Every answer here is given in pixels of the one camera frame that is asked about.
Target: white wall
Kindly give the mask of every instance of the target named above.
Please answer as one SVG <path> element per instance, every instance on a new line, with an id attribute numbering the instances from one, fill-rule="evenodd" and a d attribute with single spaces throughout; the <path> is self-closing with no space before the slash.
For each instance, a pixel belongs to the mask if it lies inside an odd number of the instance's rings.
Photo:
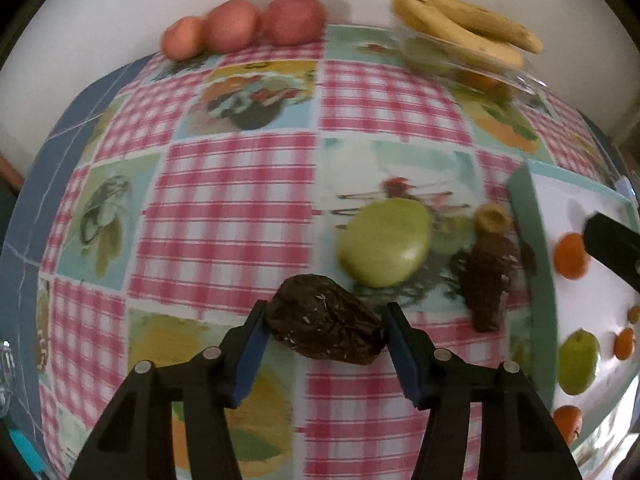
<path id="1" fill-rule="evenodd" d="M 0 72 L 0 151 L 26 171 L 75 95 L 156 50 L 173 20 L 223 1 L 48 0 Z M 333 22 L 388 23 L 389 0 L 323 1 Z M 532 28 L 546 44 L 531 56 L 538 73 L 605 130 L 638 93 L 640 56 L 604 1 L 469 1 Z"/>

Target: pink checkered pattern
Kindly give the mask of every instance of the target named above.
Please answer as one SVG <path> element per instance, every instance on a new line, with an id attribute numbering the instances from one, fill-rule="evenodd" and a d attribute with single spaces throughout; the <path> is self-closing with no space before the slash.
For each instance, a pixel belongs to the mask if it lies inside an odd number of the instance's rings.
<path id="1" fill-rule="evenodd" d="M 111 120 L 95 160 L 169 143 L 206 75 L 206 71 L 190 72 L 137 88 Z"/>
<path id="2" fill-rule="evenodd" d="M 218 66 L 260 63 L 282 59 L 320 59 L 324 52 L 324 41 L 315 41 L 298 46 L 254 45 L 240 52 L 227 54 Z"/>
<path id="3" fill-rule="evenodd" d="M 40 390 L 40 415 L 42 417 L 42 438 L 44 447 L 49 455 L 49 463 L 60 476 L 66 478 L 65 467 L 62 464 L 62 450 L 60 449 L 60 436 L 58 434 L 58 408 L 56 399 L 43 384 L 38 385 Z"/>
<path id="4" fill-rule="evenodd" d="M 388 132 L 402 140 L 421 137 L 471 145 L 449 93 L 403 68 L 329 60 L 320 89 L 321 130 Z"/>
<path id="5" fill-rule="evenodd" d="M 549 153 L 558 166 L 598 182 L 602 180 L 598 168 L 571 138 L 571 131 L 535 110 L 523 107 L 522 112 L 545 141 Z"/>
<path id="6" fill-rule="evenodd" d="M 490 202 L 501 204 L 513 217 L 507 181 L 511 173 L 513 173 L 522 162 L 507 155 L 495 155 L 494 153 L 483 150 L 476 151 L 476 159 L 482 172 L 482 182 L 484 183 L 484 192 L 487 198 Z M 515 310 L 529 306 L 530 290 L 527 285 L 524 268 L 522 267 L 520 242 L 516 229 L 511 229 L 506 236 L 518 249 L 518 264 L 514 268 L 511 277 L 511 288 L 506 301 L 506 307 L 509 310 Z"/>
<path id="7" fill-rule="evenodd" d="M 468 317 L 433 322 L 418 314 L 412 325 L 468 362 L 495 367 L 506 359 L 504 331 L 479 334 Z M 369 367 L 310 362 L 307 381 L 307 478 L 410 478 L 428 412 L 418 412 L 404 398 L 386 351 Z M 465 480 L 476 477 L 480 434 L 481 408 L 473 405 Z"/>
<path id="8" fill-rule="evenodd" d="M 311 258 L 316 136 L 233 134 L 172 146 L 128 295 L 247 314 Z"/>
<path id="9" fill-rule="evenodd" d="M 589 129 L 580 112 L 551 93 L 545 94 L 546 100 L 560 118 L 562 126 L 573 132 L 588 132 Z"/>
<path id="10" fill-rule="evenodd" d="M 138 88 L 140 84 L 153 72 L 156 72 L 160 69 L 162 64 L 166 61 L 166 58 L 161 52 L 158 52 L 153 56 L 148 63 L 142 67 L 140 73 L 136 76 L 136 78 L 124 85 L 120 90 L 118 90 L 117 95 L 126 94 Z"/>
<path id="11" fill-rule="evenodd" d="M 124 299 L 55 280 L 50 310 L 56 399 L 92 428 L 125 375 Z"/>
<path id="12" fill-rule="evenodd" d="M 65 193 L 60 200 L 58 212 L 53 220 L 49 238 L 47 238 L 47 245 L 40 263 L 41 272 L 52 273 L 56 269 L 66 232 L 69 229 L 71 217 L 76 209 L 76 202 L 82 191 L 82 185 L 87 173 L 89 173 L 88 166 L 76 168 L 71 177 L 69 177 L 69 182 L 66 183 Z"/>

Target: screw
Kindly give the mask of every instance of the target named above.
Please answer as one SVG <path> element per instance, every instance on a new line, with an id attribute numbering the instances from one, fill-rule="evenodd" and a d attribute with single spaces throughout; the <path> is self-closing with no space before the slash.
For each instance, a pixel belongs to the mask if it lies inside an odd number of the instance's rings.
<path id="1" fill-rule="evenodd" d="M 217 359 L 222 355 L 222 350 L 217 346 L 208 346 L 202 351 L 202 357 L 207 361 Z"/>
<path id="2" fill-rule="evenodd" d="M 149 370 L 151 370 L 151 361 L 140 361 L 133 367 L 133 369 L 137 374 L 146 374 Z"/>
<path id="3" fill-rule="evenodd" d="M 517 374 L 520 371 L 520 365 L 516 361 L 505 361 L 502 367 L 510 374 Z"/>
<path id="4" fill-rule="evenodd" d="M 447 350 L 446 348 L 436 348 L 433 356 L 438 361 L 448 361 L 449 359 L 451 359 L 451 352 L 449 352 L 449 350 Z"/>

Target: tablecloth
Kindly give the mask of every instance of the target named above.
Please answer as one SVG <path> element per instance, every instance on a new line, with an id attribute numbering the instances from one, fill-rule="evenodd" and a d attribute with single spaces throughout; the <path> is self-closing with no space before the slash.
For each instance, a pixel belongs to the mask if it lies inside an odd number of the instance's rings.
<path id="1" fill-rule="evenodd" d="M 20 361 L 14 419 L 65 477 L 140 359 L 170 364 L 216 344 L 287 276 L 353 288 L 335 261 L 336 229 L 399 187 L 453 231 L 436 232 L 411 283 L 356 292 L 400 301 L 468 362 L 512 356 L 526 369 L 522 266 L 500 331 L 477 333 L 447 265 L 472 242 L 475 206 L 509 208 L 506 180 L 529 157 L 599 181 L 609 173 L 582 116 L 551 92 L 499 105 L 418 78 L 383 29 L 330 26 L 300 47 L 123 67 L 60 119 L 12 219 L 0 286 L 17 307 L 0 333 Z M 409 478 L 427 414 L 402 396 L 386 352 L 357 367 L 271 343 L 251 395 L 227 416 L 246 478 L 390 480 Z M 473 406 L 465 479 L 480 432 Z M 188 478 L 179 405 L 173 434 Z"/>

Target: bunch of bananas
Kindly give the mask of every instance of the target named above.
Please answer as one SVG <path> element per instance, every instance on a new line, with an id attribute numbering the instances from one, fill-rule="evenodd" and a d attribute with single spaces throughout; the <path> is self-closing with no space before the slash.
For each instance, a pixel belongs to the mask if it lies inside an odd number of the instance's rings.
<path id="1" fill-rule="evenodd" d="M 524 62 L 517 46 L 542 51 L 542 41 L 528 28 L 496 12 L 458 0 L 393 0 L 394 14 L 417 32 L 441 38 L 461 48 L 454 53 L 472 66 L 487 67 L 495 59 L 511 68 Z"/>

